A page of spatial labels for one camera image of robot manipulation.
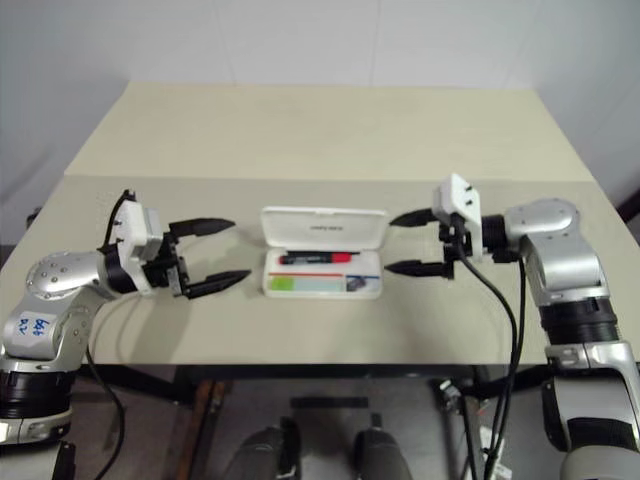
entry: open case lid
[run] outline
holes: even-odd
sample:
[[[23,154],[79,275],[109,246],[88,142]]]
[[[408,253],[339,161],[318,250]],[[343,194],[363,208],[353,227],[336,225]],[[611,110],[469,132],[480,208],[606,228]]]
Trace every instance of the open case lid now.
[[[384,210],[265,207],[262,229],[272,247],[289,250],[362,251],[382,246]]]

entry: cable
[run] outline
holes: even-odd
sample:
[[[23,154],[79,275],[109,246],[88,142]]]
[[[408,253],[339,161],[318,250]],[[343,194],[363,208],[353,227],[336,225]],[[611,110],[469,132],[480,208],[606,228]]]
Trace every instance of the cable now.
[[[518,369],[518,365],[520,364],[520,357],[522,356],[522,347],[524,344],[524,323],[525,323],[525,310],[526,310],[526,301],[527,301],[527,276],[524,269],[524,261],[522,258],[518,259],[518,270],[520,271],[520,319],[518,325],[518,348],[516,351],[516,359],[515,366],[513,369],[513,375],[511,377],[507,376],[507,390],[505,392],[504,397],[504,409],[502,412],[502,421],[500,424],[500,429],[498,431],[498,439],[495,446],[495,458],[491,464],[487,462],[487,471],[489,472],[488,478],[491,478],[491,472],[495,466],[495,461],[497,460],[497,455],[499,453],[500,445],[504,439],[504,433],[507,427],[507,417],[509,416],[509,408],[511,407],[511,396],[513,393],[513,383],[515,380],[515,374]]]
[[[107,463],[105,463],[104,467],[102,467],[102,470],[100,470],[98,474],[95,476],[95,480],[100,480],[102,477],[106,475],[106,473],[109,471],[111,466],[114,464],[114,462],[118,458],[118,455],[120,454],[120,449],[122,448],[122,443],[124,442],[125,412],[124,412],[124,407],[120,402],[120,399],[116,396],[115,393],[113,393],[113,390],[111,390],[111,387],[109,387],[109,385],[107,385],[104,382],[104,380],[102,380],[102,377],[100,377],[100,374],[98,373],[98,369],[96,368],[96,364],[93,362],[93,357],[91,357],[91,352],[89,352],[89,347],[87,347],[86,355],[87,355],[87,363],[89,364],[89,370],[91,370],[91,374],[96,379],[96,382],[98,382],[100,386],[104,389],[107,396],[111,398],[113,403],[116,405],[116,409],[118,410],[118,424],[119,424],[118,441],[116,442],[116,446],[113,449],[113,452],[111,452],[111,457],[109,457],[109,460],[107,461]]]
[[[135,193],[132,193],[129,190],[125,190],[124,192],[122,192],[120,197],[118,197],[118,200],[116,200],[116,203],[113,205],[113,208],[111,209],[111,214],[109,215],[109,223],[107,224],[107,231],[104,234],[104,241],[102,242],[103,247],[106,247],[107,245],[109,245],[109,240],[111,240],[111,230],[113,229],[113,224],[116,221],[116,214],[118,213],[118,210],[120,209],[120,207],[122,206],[125,200],[135,201],[135,199],[136,199]]]
[[[504,308],[507,316],[509,317],[509,324],[511,326],[511,355],[509,360],[509,368],[507,371],[507,381],[505,388],[498,398],[496,405],[496,411],[493,417],[493,424],[491,428],[491,442],[487,455],[487,462],[485,466],[485,479],[490,479],[497,460],[497,456],[500,450],[500,445],[504,437],[504,431],[507,424],[507,417],[509,415],[509,408],[511,406],[511,393],[513,391],[513,383],[515,374],[520,362],[520,356],[522,354],[522,345],[524,342],[524,311],[525,311],[525,287],[526,277],[524,275],[524,263],[522,259],[519,260],[520,265],[520,332],[518,333],[518,327],[516,325],[515,315],[509,302],[500,292],[500,290],[487,279],[480,271],[471,264],[464,251],[463,239],[465,237],[464,220],[461,217],[454,216],[452,218],[452,225],[455,230],[455,247],[458,253],[459,260],[464,266],[487,287],[491,293],[498,299],[502,307]]]

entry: marker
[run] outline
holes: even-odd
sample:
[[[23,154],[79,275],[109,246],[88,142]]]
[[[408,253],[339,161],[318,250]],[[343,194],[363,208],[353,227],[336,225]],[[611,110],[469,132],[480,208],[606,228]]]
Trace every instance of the marker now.
[[[280,257],[280,265],[309,265],[312,263],[349,263],[350,252],[289,252]]]

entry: white wall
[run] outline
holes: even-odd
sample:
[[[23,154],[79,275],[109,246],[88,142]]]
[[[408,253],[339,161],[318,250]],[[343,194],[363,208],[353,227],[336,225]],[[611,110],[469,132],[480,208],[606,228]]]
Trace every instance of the white wall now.
[[[640,187],[638,0],[0,0],[16,242],[126,82],[535,88],[614,203]]]

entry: beige table surface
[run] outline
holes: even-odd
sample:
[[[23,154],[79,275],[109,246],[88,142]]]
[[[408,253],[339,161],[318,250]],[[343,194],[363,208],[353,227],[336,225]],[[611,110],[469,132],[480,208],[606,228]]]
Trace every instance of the beige table surface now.
[[[636,351],[640,251],[535,94],[528,91],[132,84],[66,172],[0,273],[0,318],[19,301],[30,265],[101,241],[113,201],[133,188],[166,224],[198,216],[238,226],[181,243],[192,279],[251,268],[243,283],[193,301],[168,291],[107,305],[92,350],[101,363],[506,363],[497,302],[461,265],[456,280],[385,273],[375,301],[276,300],[260,291],[265,205],[430,205],[457,171],[485,213],[544,196],[583,212],[606,269],[621,331]],[[435,227],[390,229],[383,263],[438,260]],[[517,268],[483,271],[517,307]],[[523,362],[546,344],[529,297]]]

